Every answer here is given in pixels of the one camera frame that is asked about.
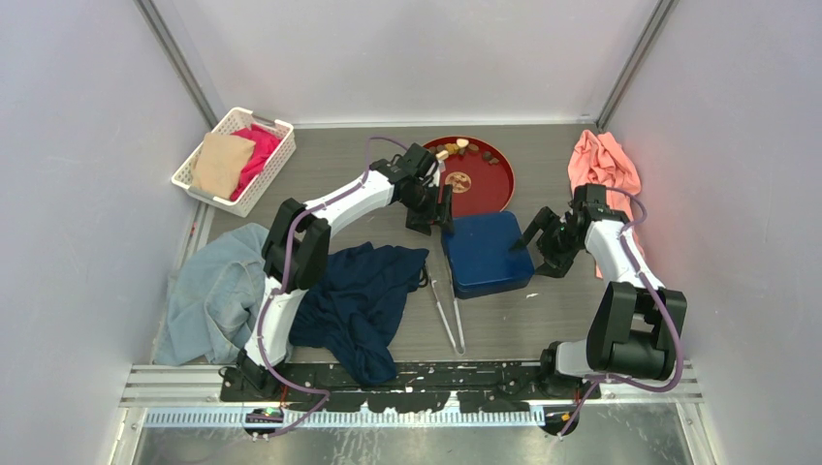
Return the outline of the blue tin lid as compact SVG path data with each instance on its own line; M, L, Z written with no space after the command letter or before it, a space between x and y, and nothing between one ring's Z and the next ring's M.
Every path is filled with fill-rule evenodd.
M514 213L459 217L441 235L456 297L471 299L526 287L534 265L525 248L514 249L522 231Z

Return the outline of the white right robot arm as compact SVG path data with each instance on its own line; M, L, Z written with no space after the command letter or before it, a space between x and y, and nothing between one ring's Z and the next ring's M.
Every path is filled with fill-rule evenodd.
M564 396L577 379L666 392L682 376L686 297L652 273L634 235L645 219L632 220L609 206L612 191L601 184L578 186L568 211L541 208L511 246L518 251L534 242L542 257L535 272L551 278L564 277L586 252L605 284L586 338L553 342L544 352L547 365L537 375L549 397Z

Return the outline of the red round tray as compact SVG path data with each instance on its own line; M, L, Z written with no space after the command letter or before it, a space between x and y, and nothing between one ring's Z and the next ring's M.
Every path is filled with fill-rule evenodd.
M448 152L440 184L450 185L455 218L505 210L516 189L508 159L496 147L469 136L446 136L423 144L430 152Z

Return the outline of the clear plastic metal tongs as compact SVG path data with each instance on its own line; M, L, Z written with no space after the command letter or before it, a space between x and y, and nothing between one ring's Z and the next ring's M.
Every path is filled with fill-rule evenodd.
M434 306L439 315L440 321L444 327L447 339L451 345L454 353L462 357L466 354L466 341L464 335L464 328L458 303L458 298L453 289L453 283L447 281L446 290L451 291L451 313L446 311L448 299L441 293L442 286L439 280L432 274L429 266L424 266L425 276L428 280L430 292L434 299Z

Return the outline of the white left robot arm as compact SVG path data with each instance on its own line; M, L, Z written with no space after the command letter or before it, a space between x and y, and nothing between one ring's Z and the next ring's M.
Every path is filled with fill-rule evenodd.
M332 238L365 214L400 203L407 229L431 234L454 229L452 189L440 184L450 153L413 143L392 159L369 161L362 174L312 201L284 201L262 247L265 290L236 370L242 387L261 400L285 385L275 368L288 354L288 333L307 291L325 274Z

